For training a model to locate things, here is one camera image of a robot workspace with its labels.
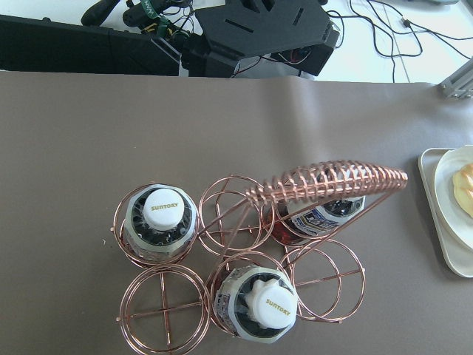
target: cable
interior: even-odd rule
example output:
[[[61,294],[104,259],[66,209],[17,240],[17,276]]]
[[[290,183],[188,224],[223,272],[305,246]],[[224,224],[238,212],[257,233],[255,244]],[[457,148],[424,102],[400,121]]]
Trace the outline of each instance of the cable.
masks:
[[[398,31],[395,31],[394,29],[392,29],[380,16],[379,14],[377,13],[376,9],[373,7],[373,5],[371,4],[371,2],[375,2],[377,4],[382,4],[384,6],[387,6],[391,9],[393,9],[402,19],[403,21],[403,24],[405,27],[409,28],[411,30],[411,32],[398,32]],[[444,38],[442,37],[445,37],[445,38],[449,38],[449,39],[452,39],[452,40],[455,40],[455,41],[466,41],[466,40],[469,40],[469,39],[473,39],[473,37],[465,37],[465,38],[455,38],[455,37],[451,37],[450,35],[444,35],[442,33],[439,33],[439,32],[436,32],[436,31],[433,31],[433,30],[430,30],[429,28],[426,28],[424,26],[421,26],[419,24],[416,24],[408,19],[406,19],[404,17],[404,15],[398,10],[396,9],[395,7],[393,7],[391,4],[387,4],[385,2],[382,2],[382,1],[379,1],[379,0],[367,0],[367,3],[371,6],[373,12],[376,14],[376,17],[379,19],[379,21],[381,21],[385,26],[387,26],[391,31],[393,31],[394,33],[397,33],[399,35],[408,35],[408,34],[413,34],[416,38],[416,41],[418,42],[418,44],[420,45],[420,42],[419,42],[419,39],[418,37],[416,36],[416,33],[431,33],[432,35],[434,35],[435,37],[437,37],[438,39],[440,39],[442,42],[444,42],[446,45],[448,45],[449,47],[451,47],[455,52],[457,52],[458,54],[460,54],[461,56],[463,56],[464,58],[466,59],[471,59],[470,57],[468,57],[467,55],[463,54],[461,51],[458,50],[458,48],[456,48],[455,46],[453,46],[452,44],[450,44],[448,41],[446,41]],[[423,31],[414,31],[412,29],[412,25],[416,26],[416,27],[419,27],[421,28]]]
[[[268,57],[265,57],[263,55],[260,56],[261,59],[265,59],[266,61],[272,61],[273,63],[285,63],[283,61],[278,61],[277,59],[274,59],[274,58],[268,58]]]
[[[335,46],[335,48],[337,49],[337,48],[340,48],[340,47],[341,47],[341,45],[343,44],[343,40],[344,40],[344,38],[345,38],[345,23],[344,23],[344,21],[343,21],[343,16],[342,16],[338,11],[335,11],[335,10],[328,10],[328,11],[327,11],[328,16],[329,16],[329,17],[332,17],[332,16],[330,15],[330,13],[336,13],[336,14],[338,15],[338,19],[341,21],[341,40],[340,40],[340,44],[337,44],[337,45]]]
[[[283,63],[290,63],[290,61],[287,60],[287,59],[282,55],[282,53],[278,53],[278,55],[284,60]]]
[[[256,65],[259,64],[259,62],[261,61],[262,57],[259,57],[257,61],[255,61],[254,63],[248,65],[247,67],[243,68],[243,69],[238,69],[232,76],[231,78],[235,78],[238,74],[241,74],[242,72],[246,72],[247,70],[251,69],[251,68],[254,68]]]
[[[368,23],[371,24],[372,28],[373,28],[373,41],[374,41],[374,45],[375,45],[375,50],[376,52],[385,57],[385,58],[391,58],[391,55],[387,55],[387,54],[384,54],[382,53],[379,49],[378,49],[378,45],[377,45],[377,42],[376,42],[376,31],[375,31],[375,28],[379,29],[381,32],[383,32],[385,35],[387,35],[390,39],[391,39],[391,42],[394,44],[394,38],[385,30],[383,29],[382,27],[378,26],[377,24],[375,24],[373,22],[373,20],[367,16],[363,16],[362,14],[360,13],[357,13],[355,11],[355,9],[353,8],[353,4],[352,4],[352,0],[349,0],[349,5],[350,5],[350,9],[359,17],[359,18],[362,18],[363,20],[367,21]],[[416,54],[410,54],[410,53],[398,53],[398,54],[393,54],[394,58],[400,58],[400,57],[418,57],[419,55],[421,55],[423,53],[423,48],[422,48],[422,44],[421,42],[419,41],[419,38],[417,37],[417,35],[415,33],[413,33],[417,43],[418,43],[418,46],[419,46],[419,53],[416,53]]]
[[[296,59],[293,60],[293,53],[294,53],[295,50],[291,50],[290,51],[290,64],[292,65],[297,65],[297,64],[301,64],[303,61],[305,61],[307,58],[309,58],[309,55],[312,54],[312,48],[310,48],[310,50],[307,52],[307,54],[304,56],[303,59],[299,60],[299,61],[296,61]]]
[[[185,21],[180,25],[180,28],[177,30],[177,32],[180,32],[183,28],[184,28],[184,25],[186,25],[187,21],[191,22],[192,24],[192,33],[194,33],[194,19],[192,18],[192,16],[194,15],[194,8],[192,7],[192,4],[189,5],[189,13],[186,15],[186,14],[183,14],[181,17],[179,17],[177,20],[175,20],[174,22],[172,22],[172,24],[176,24],[177,22],[185,19]]]
[[[166,12],[162,12],[162,14],[164,16],[173,16],[173,15],[177,15],[178,13],[180,13],[181,9],[179,8],[179,10],[176,12],[176,13],[166,13]]]
[[[234,77],[235,77],[235,75],[236,75],[236,74],[238,74],[238,72],[239,72],[239,69],[240,69],[241,67],[242,67],[242,62],[241,62],[241,61],[239,61],[239,62],[238,62],[238,64],[237,64],[237,66],[236,66],[236,69],[235,69],[235,71],[234,71],[233,75],[231,76],[232,78],[234,78]]]
[[[384,29],[382,29],[381,27],[379,27],[377,24],[375,24],[371,18],[369,17],[366,17],[366,16],[362,16],[360,14],[358,14],[356,11],[353,11],[354,13],[356,13],[356,15],[345,15],[345,16],[334,16],[334,15],[329,15],[330,17],[333,17],[333,18],[362,18],[364,19],[365,21],[368,21],[370,24],[371,24],[371,27],[372,27],[372,36],[373,36],[373,45],[374,45],[374,48],[375,48],[375,51],[377,52],[377,54],[379,54],[381,57],[383,58],[390,58],[391,61],[392,61],[392,78],[393,78],[393,82],[394,82],[394,77],[395,77],[395,66],[396,66],[396,63],[395,63],[395,60],[394,58],[395,57],[398,57],[398,56],[402,56],[402,55],[405,55],[405,54],[397,54],[395,55],[394,54],[394,39],[392,38],[392,36]],[[386,53],[383,53],[379,50],[378,48],[378,45],[377,45],[377,42],[376,42],[376,28],[378,28],[380,31],[382,31],[383,33],[385,33],[389,39],[391,40],[391,54],[386,54]]]
[[[448,38],[448,39],[452,39],[452,40],[454,40],[454,41],[467,41],[467,40],[469,40],[469,39],[473,39],[473,37],[463,37],[463,38],[451,37],[450,35],[444,35],[444,34],[442,34],[442,33],[439,33],[439,32],[433,31],[433,30],[430,30],[430,29],[428,29],[428,28],[426,28],[426,27],[424,27],[424,26],[421,26],[421,25],[419,25],[419,24],[416,24],[416,23],[414,23],[414,22],[412,22],[412,21],[409,21],[409,23],[410,23],[410,24],[413,24],[413,25],[416,26],[416,27],[419,27],[419,28],[425,30],[426,32],[434,33],[434,34],[436,34],[436,35],[439,35],[440,37],[445,37],[445,38]]]

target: black cable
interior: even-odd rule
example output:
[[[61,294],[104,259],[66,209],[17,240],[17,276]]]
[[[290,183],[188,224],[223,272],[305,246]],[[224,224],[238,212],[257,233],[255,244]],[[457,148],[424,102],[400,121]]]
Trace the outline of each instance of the black cable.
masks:
[[[177,12],[175,12],[175,13],[165,13],[165,12],[162,12],[162,14],[163,14],[164,16],[173,16],[173,15],[177,15],[178,13],[180,13],[180,10],[181,10],[181,9],[179,9],[179,10],[178,10]]]
[[[235,72],[231,78],[235,78],[238,74],[241,74],[242,72],[246,72],[247,70],[251,69],[251,68],[254,68],[256,65],[259,64],[259,62],[261,61],[262,57],[259,57],[258,58],[258,61],[256,61],[255,63],[253,63],[252,65],[250,65],[249,67],[246,67],[245,69],[242,69],[242,70],[238,70],[237,72]]]
[[[394,28],[392,28],[388,23],[385,22],[385,20],[382,19],[382,17],[379,15],[378,11],[376,11],[375,7],[371,4],[372,2],[375,2],[376,4],[382,4],[384,6],[388,6],[390,8],[392,8],[395,12],[398,13],[398,15],[401,17],[401,18],[404,18],[404,15],[398,10],[396,9],[394,6],[390,5],[390,4],[387,4],[385,2],[382,2],[382,1],[377,1],[377,0],[367,0],[367,3],[369,6],[371,6],[371,9],[372,11],[375,13],[376,17],[378,18],[378,20],[384,25],[386,26],[387,28],[389,28],[390,31],[392,31],[393,33],[395,33],[396,35],[412,35],[413,32],[415,33],[425,33],[427,31],[414,31],[412,28],[411,28],[411,31],[410,32],[399,32],[399,31],[396,31]]]
[[[463,54],[462,52],[460,52],[458,50],[458,48],[454,47],[452,44],[450,44],[448,41],[446,41],[445,39],[443,39],[442,37],[440,37],[437,33],[434,33],[432,32],[432,35],[434,35],[435,37],[437,37],[438,39],[440,39],[443,43],[445,43],[447,46],[451,47],[455,52],[457,52],[458,54],[460,54],[462,57],[466,58],[466,59],[472,59],[470,57],[468,57],[467,55]]]
[[[396,60],[394,59],[394,38],[391,40],[392,82],[395,83]]]
[[[421,25],[419,25],[419,24],[416,24],[416,23],[414,23],[414,22],[412,22],[412,21],[409,21],[409,23],[410,23],[410,24],[413,24],[413,25],[416,26],[416,27],[419,27],[419,28],[425,30],[426,32],[434,33],[435,35],[438,35],[438,36],[440,36],[440,37],[445,37],[445,38],[448,38],[448,39],[452,39],[452,40],[454,40],[454,41],[467,41],[467,40],[469,40],[469,39],[473,39],[473,37],[463,37],[463,38],[451,37],[450,35],[444,35],[443,33],[439,33],[439,32],[430,30],[430,29],[428,29],[428,28],[426,28],[426,27],[424,27],[424,26],[421,26]]]
[[[390,39],[391,39],[391,42],[392,42],[392,45],[394,45],[394,38],[385,30],[383,29],[382,27],[378,26],[377,24],[375,24],[373,22],[373,20],[367,16],[363,16],[362,14],[360,13],[357,13],[355,11],[355,9],[353,8],[353,4],[352,4],[352,0],[349,0],[349,6],[350,6],[350,9],[359,17],[359,18],[362,18],[363,20],[367,21],[368,23],[371,24],[371,27],[372,27],[372,31],[373,31],[373,41],[374,41],[374,46],[375,46],[375,50],[377,52],[377,54],[381,55],[382,57],[385,57],[385,58],[391,58],[391,55],[387,55],[387,54],[384,54],[382,53],[379,49],[378,49],[378,45],[377,45],[377,42],[376,42],[376,31],[375,31],[375,28],[379,29],[381,32],[383,32],[386,36],[388,36]],[[419,46],[419,53],[416,53],[416,54],[409,54],[409,53],[399,53],[399,54],[393,54],[394,58],[400,58],[400,57],[418,57],[419,55],[421,55],[423,53],[423,48],[422,48],[422,44],[421,42],[419,41],[419,38],[416,36],[415,33],[413,33],[415,38],[416,38],[416,41],[418,43],[418,46]]]
[[[338,18],[341,21],[341,40],[340,40],[340,44],[335,46],[335,48],[340,48],[341,45],[343,44],[343,40],[345,38],[345,23],[343,21],[343,16],[338,11],[335,11],[335,10],[328,10],[327,11],[327,14],[328,14],[329,17],[334,17],[335,18],[335,16],[331,16],[330,13],[336,13],[338,15]]]
[[[173,25],[176,25],[177,22],[183,20],[183,19],[186,19],[186,21],[190,21],[191,23],[194,23],[194,20],[192,19],[192,16],[194,15],[194,13],[192,12],[192,10],[189,11],[189,14],[183,14],[181,17],[179,17],[177,20],[174,20],[172,22]]]
[[[179,22],[179,21],[181,21],[181,20],[183,20],[183,19],[185,19],[185,18],[187,18],[187,16],[179,17],[176,21],[172,22],[172,24],[177,27],[176,23]],[[186,21],[189,21],[189,22],[191,23],[192,30],[190,31],[190,33],[194,33],[194,28],[195,28],[194,20],[192,19],[192,17],[190,17],[190,18],[188,18],[188,20],[186,20]],[[180,32],[181,29],[182,29],[182,27],[181,27],[181,28],[178,28],[175,32]]]
[[[190,2],[189,2],[189,14],[187,15],[187,18],[185,19],[185,21],[183,22],[183,24],[180,25],[179,31],[182,30],[182,28],[183,28],[184,25],[187,23],[187,21],[189,21],[189,19],[191,18],[192,15],[194,15],[194,8],[192,7],[192,1],[190,1]]]
[[[261,55],[260,58],[265,59],[266,61],[272,61],[273,63],[284,63],[283,61],[278,61],[277,59],[274,59],[274,58],[264,57],[263,55]]]
[[[376,12],[376,9],[373,7],[373,5],[371,4],[371,2],[375,2],[377,4],[382,4],[384,6],[388,6],[389,8],[393,9],[395,12],[398,13],[398,15],[403,19],[403,22],[404,22],[404,26],[408,27],[411,32],[406,32],[406,33],[402,33],[402,32],[397,32],[395,30],[393,30],[388,24],[386,24],[386,22],[383,21],[383,19],[379,16],[379,14]],[[367,3],[371,6],[372,10],[374,11],[374,13],[376,14],[376,17],[385,25],[387,26],[391,31],[393,31],[394,33],[397,33],[399,35],[406,35],[406,34],[413,34],[414,36],[416,36],[416,33],[431,33],[432,35],[434,35],[435,37],[437,37],[438,39],[440,39],[442,42],[444,42],[446,45],[448,45],[449,47],[451,47],[455,52],[457,52],[458,54],[460,54],[461,56],[463,56],[464,58],[466,59],[471,59],[470,57],[468,57],[467,55],[463,54],[461,51],[458,50],[458,48],[456,48],[455,46],[453,46],[451,43],[449,43],[448,41],[446,41],[444,38],[448,38],[448,39],[451,39],[451,40],[454,40],[454,41],[466,41],[466,40],[469,40],[469,39],[473,39],[473,37],[464,37],[464,38],[455,38],[455,37],[451,37],[450,35],[444,35],[443,33],[439,33],[439,32],[436,32],[434,30],[430,30],[429,28],[427,27],[424,27],[424,26],[421,26],[419,24],[416,24],[410,20],[407,20],[404,18],[404,15],[398,10],[396,9],[395,7],[393,7],[391,4],[387,4],[385,2],[382,2],[382,1],[379,1],[379,0],[367,0]],[[412,28],[412,25],[416,26],[416,27],[419,27],[421,28],[423,31],[414,31],[414,29]]]

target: white bottle cap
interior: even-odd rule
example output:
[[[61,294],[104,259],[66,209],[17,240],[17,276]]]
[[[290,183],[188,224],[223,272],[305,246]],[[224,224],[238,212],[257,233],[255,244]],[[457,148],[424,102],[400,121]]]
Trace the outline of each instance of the white bottle cap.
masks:
[[[277,279],[256,280],[245,301],[248,316],[262,328],[283,329],[296,321],[297,296],[281,287]]]
[[[168,231],[179,224],[183,215],[183,198],[174,190],[159,189],[146,198],[143,216],[153,229]]]

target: wire bottle holder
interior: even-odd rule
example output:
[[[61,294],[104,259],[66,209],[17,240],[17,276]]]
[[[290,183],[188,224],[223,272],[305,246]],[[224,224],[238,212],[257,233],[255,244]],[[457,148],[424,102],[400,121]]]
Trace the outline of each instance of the wire bottle holder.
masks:
[[[242,189],[242,183],[251,184],[252,187]],[[222,324],[218,317],[215,317],[213,304],[214,293],[216,291],[217,275],[223,270],[230,269],[230,264],[236,262],[253,263],[258,265],[257,258],[265,259],[266,262],[276,266],[289,276],[289,280],[299,294],[298,317],[301,320],[317,322],[341,322],[353,315],[360,307],[366,285],[364,267],[355,253],[343,243],[333,238],[351,223],[364,216],[371,209],[375,208],[390,195],[402,190],[407,184],[407,174],[400,169],[393,169],[371,163],[363,163],[355,160],[337,160],[324,163],[313,164],[311,166],[298,167],[289,172],[285,172],[281,177],[274,177],[271,181],[258,183],[255,180],[231,175],[217,180],[211,184],[203,193],[198,204],[198,219],[200,223],[197,238],[203,247],[210,254],[217,256],[215,266],[210,272],[206,282],[189,268],[175,265],[180,262],[191,249],[169,260],[162,265],[153,266],[146,260],[140,259],[123,240],[123,224],[120,224],[118,215],[123,208],[123,204],[131,195],[148,185],[141,186],[130,192],[120,202],[114,216],[112,232],[117,239],[119,246],[126,256],[136,265],[149,268],[140,274],[129,286],[120,307],[120,323],[123,335],[128,344],[139,354],[187,354],[203,340],[208,329],[210,319],[223,331],[233,334],[231,330]],[[379,195],[371,203],[358,213],[353,219],[345,224],[337,226],[330,233],[322,236],[307,236],[294,230],[287,221],[305,209],[311,209],[323,205],[333,200],[343,200],[351,197],[362,197],[368,195]],[[224,205],[224,198],[232,197],[230,203]],[[301,211],[296,211],[285,216],[281,216],[276,208],[278,203],[290,203],[304,201],[305,207]],[[302,239],[297,245],[282,243],[281,259],[267,255],[262,251],[254,251],[255,248],[263,245],[271,235],[275,223],[283,223],[285,228],[292,231]],[[325,249],[336,249],[344,255],[345,260],[351,260],[354,265],[348,270],[337,265],[333,255]],[[299,266],[304,266],[304,262],[318,257],[328,265],[329,275],[317,277],[311,280],[298,278]],[[172,308],[166,303],[166,287],[163,281],[164,274],[185,277],[198,290],[198,301],[185,303]],[[342,280],[346,277],[358,275],[359,287],[358,296],[354,298],[353,305],[347,310],[337,313],[336,310],[341,303]],[[162,285],[163,307],[157,310],[131,314],[130,304],[136,290],[142,283],[150,277],[159,276]],[[334,301],[330,301],[324,310],[313,309],[307,300],[302,300],[302,294],[312,286],[316,287],[323,283],[336,282],[334,288]],[[201,317],[196,331],[192,336],[180,345],[172,345],[169,319],[166,317],[170,311],[189,308],[192,306],[201,307]],[[165,318],[165,331],[167,342],[165,348],[150,348],[141,342],[130,326],[130,320],[136,317],[146,317],[156,313],[163,313]]]

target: red liquid bottle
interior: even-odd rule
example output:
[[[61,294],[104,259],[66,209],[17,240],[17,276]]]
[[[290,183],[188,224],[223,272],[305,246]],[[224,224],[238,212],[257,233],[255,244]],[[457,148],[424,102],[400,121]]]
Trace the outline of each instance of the red liquid bottle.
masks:
[[[277,206],[275,219],[289,214],[292,217],[276,222],[271,234],[287,246],[300,245],[309,238],[323,237],[361,212],[364,201],[364,196],[351,197],[346,200],[330,201],[313,208],[310,208],[312,204],[310,202],[280,203]]]

